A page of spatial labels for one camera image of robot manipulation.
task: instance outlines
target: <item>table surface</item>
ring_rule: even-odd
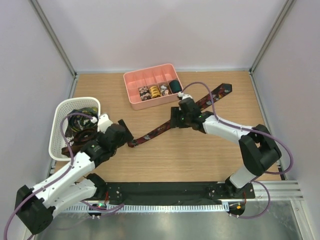
[[[247,71],[178,72],[182,86],[194,81],[212,90],[221,83],[232,84],[232,93],[215,104],[217,114],[229,121],[256,126],[263,124],[256,95]],[[197,101],[207,90],[199,84],[186,90]],[[178,101],[142,110],[133,110],[128,100],[123,73],[81,74],[74,97],[94,97],[101,112],[113,122],[123,119],[139,138],[170,119]],[[66,164],[56,163],[56,170]],[[243,165],[237,144],[191,128],[170,129],[135,148],[119,148],[115,156],[93,172],[106,182],[205,182],[224,181]],[[277,166],[270,171],[277,172]],[[279,175],[262,175],[259,180],[280,180]]]

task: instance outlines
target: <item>wall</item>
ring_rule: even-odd
[[[27,0],[0,1],[0,232],[17,190],[48,172],[54,111],[68,97],[72,76]],[[9,240],[24,235],[15,217]]]
[[[39,0],[77,71],[249,69],[285,0]]]
[[[288,175],[299,182],[315,231],[320,229],[319,12],[318,0],[296,1],[254,74],[271,130],[293,152]]]

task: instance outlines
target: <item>dark green rolled tie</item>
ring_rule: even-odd
[[[169,83],[169,86],[171,88],[171,91],[173,94],[176,94],[178,92],[181,92],[182,91],[182,88],[181,88],[181,85],[180,85],[180,82],[178,80],[172,80],[170,83]]]

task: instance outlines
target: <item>white basket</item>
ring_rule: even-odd
[[[49,143],[49,154],[50,157],[57,161],[70,161],[71,159],[61,154],[61,149],[66,147],[66,143],[62,138],[60,132],[60,123],[62,119],[68,115],[74,109],[82,108],[98,108],[98,116],[100,115],[100,102],[94,97],[75,97],[64,100],[55,109],[53,124],[51,129],[50,143]],[[65,120],[63,123],[63,132],[68,127],[68,121]]]

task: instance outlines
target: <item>pink plastic bin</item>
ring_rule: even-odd
[[[169,83],[172,80],[178,80],[182,88],[182,84],[178,78],[174,66],[169,63],[127,72],[123,75],[123,79],[129,102],[134,110],[146,109],[178,100],[178,94],[172,93],[168,96],[161,96],[142,101],[138,91],[138,88],[140,87],[148,86],[149,88],[151,86],[157,86],[160,88],[162,84],[167,84],[169,86]]]

